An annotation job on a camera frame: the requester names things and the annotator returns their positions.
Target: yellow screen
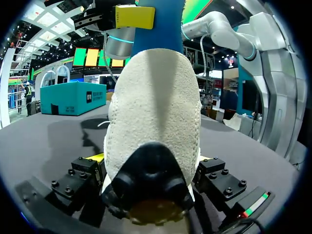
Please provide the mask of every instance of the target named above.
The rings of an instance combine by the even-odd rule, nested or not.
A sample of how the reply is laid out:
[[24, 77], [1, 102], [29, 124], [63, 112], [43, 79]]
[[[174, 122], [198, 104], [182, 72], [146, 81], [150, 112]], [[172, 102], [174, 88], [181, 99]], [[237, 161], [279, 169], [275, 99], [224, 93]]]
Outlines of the yellow screen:
[[86, 59], [87, 67], [95, 67], [98, 61], [98, 49], [89, 49]]

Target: red sign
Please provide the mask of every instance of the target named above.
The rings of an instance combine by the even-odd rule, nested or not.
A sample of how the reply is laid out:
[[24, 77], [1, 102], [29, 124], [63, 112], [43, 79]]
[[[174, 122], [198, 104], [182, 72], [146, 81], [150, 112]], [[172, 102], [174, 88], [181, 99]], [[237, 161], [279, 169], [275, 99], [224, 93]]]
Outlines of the red sign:
[[214, 87], [221, 89], [222, 88], [222, 80], [221, 79], [215, 79], [214, 80]]

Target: person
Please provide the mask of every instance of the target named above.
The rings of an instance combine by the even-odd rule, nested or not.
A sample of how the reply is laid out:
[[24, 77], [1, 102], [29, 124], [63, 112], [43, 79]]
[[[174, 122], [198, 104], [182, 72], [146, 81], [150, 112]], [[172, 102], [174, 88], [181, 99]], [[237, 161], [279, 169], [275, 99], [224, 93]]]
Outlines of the person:
[[21, 114], [21, 101], [22, 101], [22, 89], [21, 87], [18, 88], [18, 112]]
[[25, 89], [25, 97], [26, 97], [26, 108], [27, 108], [27, 117], [31, 116], [31, 108], [30, 108], [30, 103], [32, 99], [32, 94], [31, 94], [31, 88], [29, 86], [29, 82], [26, 82], [26, 87], [21, 84], [21, 86]]

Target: floor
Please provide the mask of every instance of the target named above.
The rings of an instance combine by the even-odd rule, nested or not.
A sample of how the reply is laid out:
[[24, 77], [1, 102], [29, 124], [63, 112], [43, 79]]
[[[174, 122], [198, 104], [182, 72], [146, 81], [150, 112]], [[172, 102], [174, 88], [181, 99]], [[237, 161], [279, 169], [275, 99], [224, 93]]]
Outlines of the floor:
[[10, 111], [9, 112], [9, 115], [10, 115], [10, 121], [11, 123], [15, 123], [19, 120], [21, 120], [22, 118], [25, 118], [27, 117], [27, 109], [26, 107], [22, 107], [21, 109], [21, 114], [18, 113], [18, 110], [13, 110], [13, 111]]

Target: metal cylinder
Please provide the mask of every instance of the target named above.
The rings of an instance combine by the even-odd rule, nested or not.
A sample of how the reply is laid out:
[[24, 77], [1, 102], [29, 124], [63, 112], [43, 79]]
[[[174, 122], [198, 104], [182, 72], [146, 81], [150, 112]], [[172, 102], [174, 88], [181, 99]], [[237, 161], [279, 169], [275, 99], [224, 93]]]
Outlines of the metal cylinder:
[[132, 51], [135, 32], [135, 28], [108, 30], [107, 33], [110, 36], [105, 48], [106, 56], [117, 60], [125, 60], [129, 58]]

